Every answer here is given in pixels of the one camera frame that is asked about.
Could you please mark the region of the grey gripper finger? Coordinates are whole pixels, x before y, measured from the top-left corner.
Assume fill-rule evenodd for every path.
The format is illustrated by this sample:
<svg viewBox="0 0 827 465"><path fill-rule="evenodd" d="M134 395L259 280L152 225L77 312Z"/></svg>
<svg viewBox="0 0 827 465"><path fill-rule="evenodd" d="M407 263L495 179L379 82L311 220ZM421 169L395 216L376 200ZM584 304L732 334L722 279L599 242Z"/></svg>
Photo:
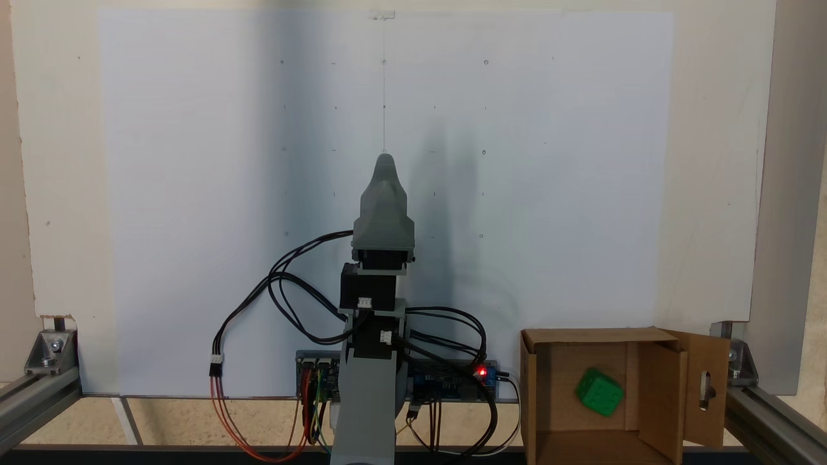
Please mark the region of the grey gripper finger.
<svg viewBox="0 0 827 465"><path fill-rule="evenodd" d="M395 159L390 154L381 154L367 188L360 198L360 219L408 217L408 198L397 173Z"/></svg>

